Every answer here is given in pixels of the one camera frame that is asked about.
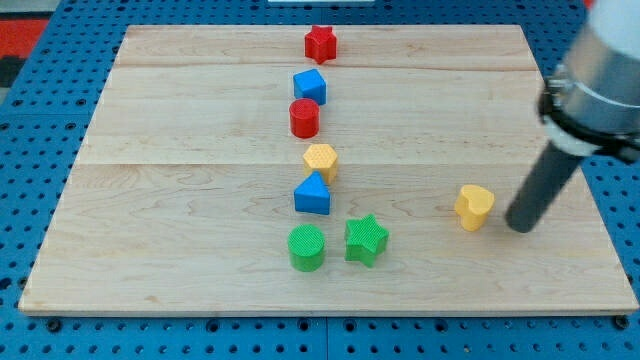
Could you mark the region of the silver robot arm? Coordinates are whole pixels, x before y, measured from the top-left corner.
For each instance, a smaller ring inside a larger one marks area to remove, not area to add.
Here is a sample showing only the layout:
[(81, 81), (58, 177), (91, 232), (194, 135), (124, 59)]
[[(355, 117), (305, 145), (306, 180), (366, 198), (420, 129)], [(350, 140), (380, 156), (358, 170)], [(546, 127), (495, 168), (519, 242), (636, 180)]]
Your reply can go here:
[(639, 0), (598, 0), (538, 110), (548, 147), (567, 158), (639, 160)]

